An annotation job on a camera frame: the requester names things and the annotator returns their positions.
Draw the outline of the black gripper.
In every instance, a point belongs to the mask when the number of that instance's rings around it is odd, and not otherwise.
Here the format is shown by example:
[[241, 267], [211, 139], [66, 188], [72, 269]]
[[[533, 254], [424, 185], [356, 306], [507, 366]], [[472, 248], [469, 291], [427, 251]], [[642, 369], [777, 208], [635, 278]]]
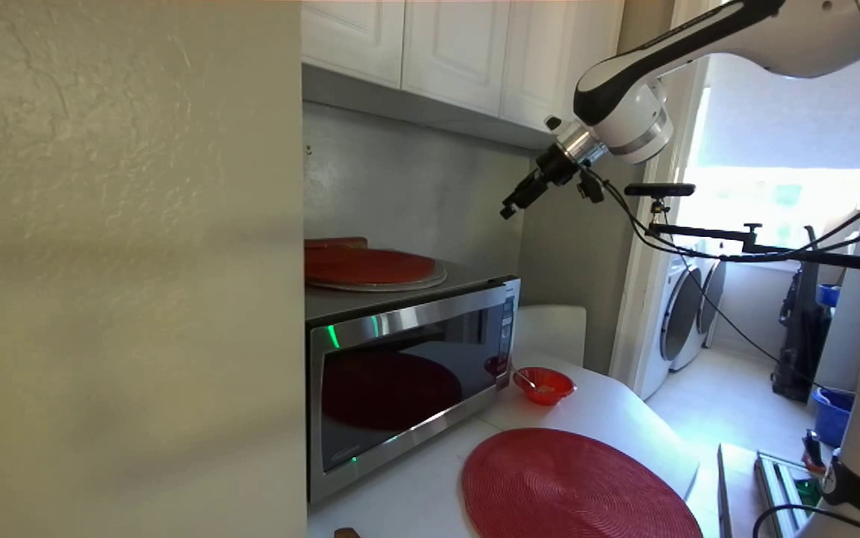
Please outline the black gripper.
[[[563, 157], [557, 148], [548, 148], [533, 172], [526, 176], [526, 197], [533, 202], [539, 197], [548, 185], [563, 185], [578, 173], [578, 164]], [[517, 197], [505, 197], [499, 216], [507, 222], [526, 208]]]

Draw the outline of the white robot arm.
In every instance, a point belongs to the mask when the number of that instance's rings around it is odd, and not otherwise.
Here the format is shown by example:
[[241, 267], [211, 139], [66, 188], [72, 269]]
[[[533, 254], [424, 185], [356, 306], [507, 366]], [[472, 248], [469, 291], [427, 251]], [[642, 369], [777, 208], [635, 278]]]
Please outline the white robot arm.
[[660, 77], [711, 54], [741, 57], [784, 77], [825, 77], [860, 63], [860, 0], [725, 0], [669, 34], [589, 66], [566, 124], [529, 176], [501, 202], [501, 219], [602, 157], [642, 164], [672, 140]]

